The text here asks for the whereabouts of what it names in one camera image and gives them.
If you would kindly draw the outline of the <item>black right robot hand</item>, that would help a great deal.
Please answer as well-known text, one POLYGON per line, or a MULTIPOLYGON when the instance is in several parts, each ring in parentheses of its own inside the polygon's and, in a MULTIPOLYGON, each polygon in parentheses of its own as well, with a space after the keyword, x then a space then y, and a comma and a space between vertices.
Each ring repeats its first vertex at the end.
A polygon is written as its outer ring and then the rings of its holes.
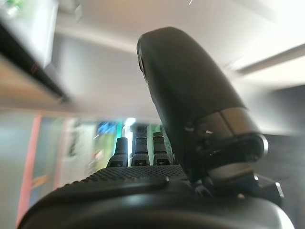
POLYGON ((292 229, 280 184, 251 167, 268 142, 209 54, 173 27, 143 34, 140 69, 169 138, 175 165, 155 136, 131 165, 119 150, 108 166, 33 205, 20 229, 292 229))

